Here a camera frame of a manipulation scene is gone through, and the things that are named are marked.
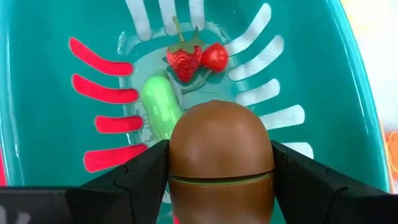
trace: teal plastic surface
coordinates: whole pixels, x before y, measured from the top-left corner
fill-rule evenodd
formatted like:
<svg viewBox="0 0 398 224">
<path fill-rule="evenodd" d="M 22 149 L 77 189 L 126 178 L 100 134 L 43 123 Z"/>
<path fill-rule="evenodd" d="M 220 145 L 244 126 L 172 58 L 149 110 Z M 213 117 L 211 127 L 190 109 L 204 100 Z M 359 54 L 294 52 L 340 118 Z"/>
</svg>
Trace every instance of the teal plastic surface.
<svg viewBox="0 0 398 224">
<path fill-rule="evenodd" d="M 207 44 L 220 41 L 232 55 L 226 72 L 184 96 L 184 109 L 211 99 L 237 101 L 262 118 L 272 139 L 389 191 L 369 83 L 338 0 L 140 2 L 0 2 L 0 144 L 9 185 L 80 185 L 106 172 L 85 170 L 86 151 L 156 142 L 149 125 L 129 134 L 97 132 L 97 114 L 139 114 L 147 124 L 142 101 L 95 101 L 72 88 L 71 76 L 140 90 L 167 68 L 166 47 L 178 41 L 166 34 L 174 34 L 176 12 L 186 38 L 194 23 Z M 71 36 L 103 58 L 132 62 L 134 73 L 116 78 L 85 65 L 68 48 Z M 168 194 L 164 202 L 159 223 L 172 223 Z M 273 223 L 283 223 L 278 208 Z"/>
</svg>

